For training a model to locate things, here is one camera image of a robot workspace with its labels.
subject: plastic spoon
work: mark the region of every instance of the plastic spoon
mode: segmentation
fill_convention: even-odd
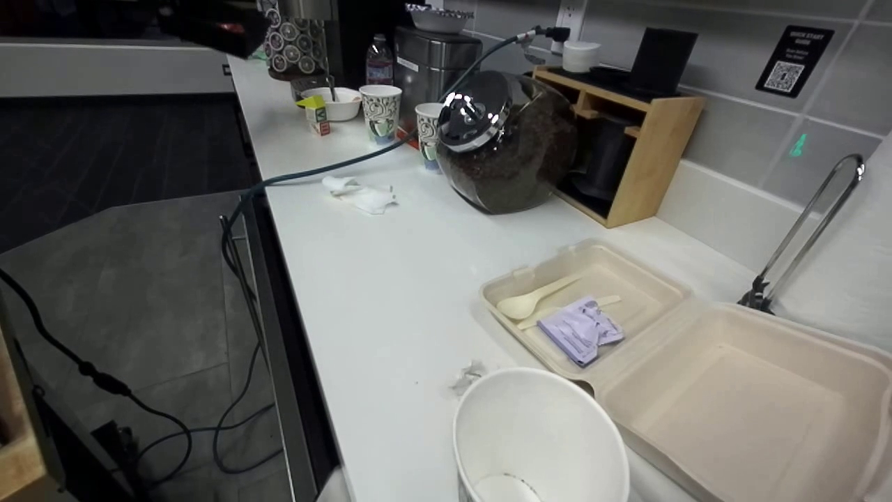
[[[552,283],[552,285],[543,285],[539,291],[530,291],[523,297],[511,297],[511,298],[502,298],[497,305],[497,310],[511,317],[511,320],[523,320],[534,312],[534,306],[547,298],[547,297],[555,297],[558,291],[575,285],[583,273],[575,273],[575,277],[564,277],[559,283]]]

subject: faucet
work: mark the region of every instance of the faucet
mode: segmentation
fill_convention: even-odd
[[[810,237],[802,242],[802,248],[792,257],[792,263],[780,270],[780,277],[774,278],[774,285],[766,278],[768,270],[778,266],[778,259],[784,257],[785,246],[794,241],[794,235],[802,228],[802,223],[808,221],[808,216],[814,213],[814,206],[820,204],[820,199],[828,193],[828,186],[834,184],[837,175],[841,175],[844,167],[852,167],[852,178],[844,184],[844,191],[837,195],[837,200],[828,206],[828,213],[821,216],[821,221],[816,223],[816,228],[810,232]],[[745,298],[738,305],[750,306],[750,310],[762,310],[762,312],[773,312],[773,297],[768,288],[778,291],[788,273],[802,263],[802,257],[810,250],[810,246],[816,242],[816,237],[828,228],[828,223],[837,217],[837,213],[841,210],[841,204],[852,195],[852,191],[865,181],[865,160],[858,154],[848,154],[841,156],[834,171],[828,172],[828,178],[820,184],[820,191],[810,195],[810,200],[802,206],[802,216],[792,223],[792,228],[785,232],[785,237],[780,241],[780,246],[774,248],[774,255],[768,257],[768,263],[762,267],[762,273],[752,278],[752,288],[745,294]]]

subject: sign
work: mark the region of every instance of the sign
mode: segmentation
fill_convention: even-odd
[[[756,89],[796,97],[830,40],[824,27],[785,26]]]

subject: kitchen counter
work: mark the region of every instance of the kitchen counter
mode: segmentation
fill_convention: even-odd
[[[254,61],[228,65],[263,178],[374,150],[362,124],[316,136],[288,85]],[[657,217],[608,232],[558,199],[480,216],[409,149],[341,175],[392,191],[399,206],[362,216],[317,181],[274,186],[268,200],[355,502],[458,502],[451,383],[467,362],[539,366],[484,312],[484,283],[580,241],[611,242],[704,298],[735,301],[752,277]],[[682,499],[636,454],[632,493]]]

